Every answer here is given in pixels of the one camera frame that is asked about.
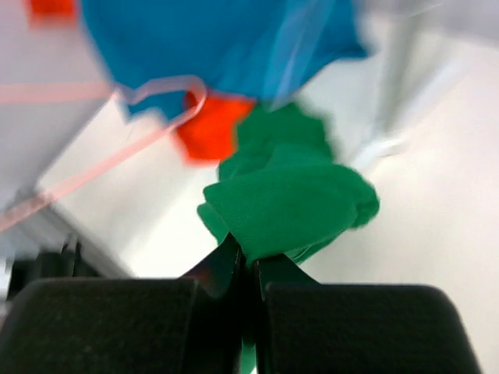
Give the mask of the pink wire hanger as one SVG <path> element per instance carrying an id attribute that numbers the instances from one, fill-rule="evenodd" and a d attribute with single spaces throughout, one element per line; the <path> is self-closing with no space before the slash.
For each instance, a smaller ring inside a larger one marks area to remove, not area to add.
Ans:
<path id="1" fill-rule="evenodd" d="M 126 139 L 125 122 L 120 111 L 123 104 L 138 104 L 148 97 L 183 91 L 192 93 L 196 98 L 194 108 L 185 110 L 164 126 L 153 122 L 143 125 L 136 136 L 131 140 Z M 90 120 L 81 135 L 70 143 L 62 156 L 42 176 L 36 192 L 1 214 L 1 231 L 9 230 L 149 147 L 194 118 L 206 99 L 207 87 L 195 76 L 152 79 L 136 89 L 118 85 L 97 116 Z"/>

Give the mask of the green t shirt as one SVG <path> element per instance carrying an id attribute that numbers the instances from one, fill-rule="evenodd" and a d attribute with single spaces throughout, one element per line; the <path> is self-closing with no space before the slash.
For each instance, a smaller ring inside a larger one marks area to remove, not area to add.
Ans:
<path id="1" fill-rule="evenodd" d="M 254 263 L 285 256 L 301 269 L 344 231 L 366 225 L 380 204 L 370 183 L 334 162 L 323 122 L 297 104 L 255 106 L 235 138 L 236 151 L 219 164 L 198 214 L 218 246 L 232 236 L 241 249 L 237 373 L 248 373 L 257 369 Z"/>

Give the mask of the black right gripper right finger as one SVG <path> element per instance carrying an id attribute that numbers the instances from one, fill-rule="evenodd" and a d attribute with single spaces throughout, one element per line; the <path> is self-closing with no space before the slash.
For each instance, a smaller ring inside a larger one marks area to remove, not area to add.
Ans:
<path id="1" fill-rule="evenodd" d="M 289 258 L 253 265 L 260 373 L 478 373 L 461 318 L 441 290 L 321 284 Z"/>

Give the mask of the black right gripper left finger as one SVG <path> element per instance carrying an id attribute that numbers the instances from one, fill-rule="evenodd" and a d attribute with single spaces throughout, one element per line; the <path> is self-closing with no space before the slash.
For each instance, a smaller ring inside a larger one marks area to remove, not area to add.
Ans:
<path id="1" fill-rule="evenodd" d="M 232 236 L 176 279 L 102 277 L 81 244 L 12 265 L 1 328 L 4 373 L 237 373 Z"/>

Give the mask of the light blue wire hanger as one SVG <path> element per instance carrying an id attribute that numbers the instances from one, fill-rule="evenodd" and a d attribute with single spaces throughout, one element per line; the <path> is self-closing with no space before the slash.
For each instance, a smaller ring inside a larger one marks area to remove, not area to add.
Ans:
<path id="1" fill-rule="evenodd" d="M 283 106 L 302 86 L 307 66 L 335 4 L 335 1 L 285 2 L 264 80 L 269 110 Z"/>

